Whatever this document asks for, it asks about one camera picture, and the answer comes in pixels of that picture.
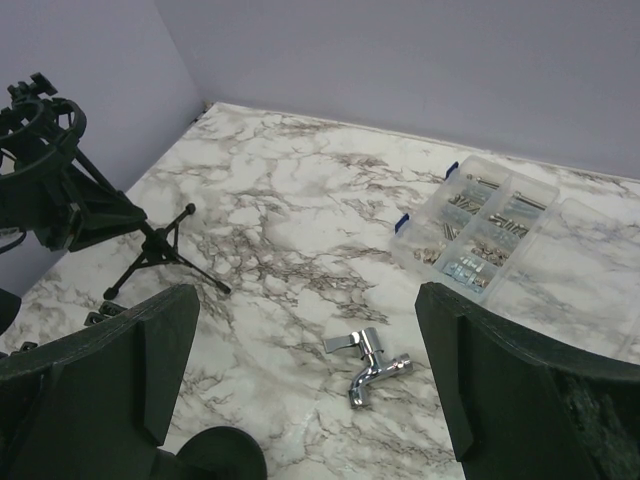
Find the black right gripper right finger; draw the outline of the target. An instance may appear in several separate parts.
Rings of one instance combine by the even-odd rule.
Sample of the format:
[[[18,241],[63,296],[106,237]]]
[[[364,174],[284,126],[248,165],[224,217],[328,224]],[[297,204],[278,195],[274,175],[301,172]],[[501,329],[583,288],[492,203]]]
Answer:
[[[575,348],[448,287],[415,311],[468,479],[636,479],[639,367]]]

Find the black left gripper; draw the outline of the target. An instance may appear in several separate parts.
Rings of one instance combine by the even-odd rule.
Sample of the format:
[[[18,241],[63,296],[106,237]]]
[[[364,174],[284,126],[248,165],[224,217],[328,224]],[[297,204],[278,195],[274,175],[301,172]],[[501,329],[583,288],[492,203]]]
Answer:
[[[49,250],[80,251],[139,230],[147,220],[73,144],[3,147],[1,158],[14,166],[1,176],[1,226],[32,231]]]

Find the black shock mount round stand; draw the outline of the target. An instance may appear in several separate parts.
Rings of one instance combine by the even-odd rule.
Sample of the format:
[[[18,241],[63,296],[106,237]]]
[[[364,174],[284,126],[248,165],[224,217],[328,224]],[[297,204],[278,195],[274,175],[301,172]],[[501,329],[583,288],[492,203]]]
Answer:
[[[97,311],[90,311],[85,319],[85,326],[97,325],[104,320],[115,317],[126,311],[126,308],[112,301],[104,301]]]

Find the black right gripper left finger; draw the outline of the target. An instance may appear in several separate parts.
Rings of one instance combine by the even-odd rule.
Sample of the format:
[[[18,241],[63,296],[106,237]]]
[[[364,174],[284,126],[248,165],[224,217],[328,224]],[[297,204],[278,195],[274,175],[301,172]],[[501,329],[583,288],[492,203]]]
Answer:
[[[4,479],[162,479],[200,303],[170,287],[1,361]]]

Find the black tripod microphone stand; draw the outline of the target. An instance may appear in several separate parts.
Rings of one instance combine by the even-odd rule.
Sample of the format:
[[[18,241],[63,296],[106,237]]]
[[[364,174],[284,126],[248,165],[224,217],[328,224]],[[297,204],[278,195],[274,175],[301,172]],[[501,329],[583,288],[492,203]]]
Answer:
[[[154,228],[145,211],[115,188],[79,147],[87,118],[74,101],[58,96],[41,73],[8,88],[1,111],[1,159],[13,169],[1,176],[1,227],[32,232],[50,251],[76,252],[135,231],[145,240],[140,255],[103,297],[113,300],[138,270],[195,265],[179,252],[182,221],[194,204],[167,226]]]

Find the black clip round base stand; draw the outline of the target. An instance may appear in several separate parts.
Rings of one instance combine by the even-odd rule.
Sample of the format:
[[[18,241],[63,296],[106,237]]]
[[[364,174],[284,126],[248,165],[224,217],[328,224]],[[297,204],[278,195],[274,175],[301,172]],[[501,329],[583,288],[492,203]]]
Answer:
[[[218,426],[187,441],[177,454],[157,450],[150,479],[247,479],[268,477],[264,453],[245,431]]]

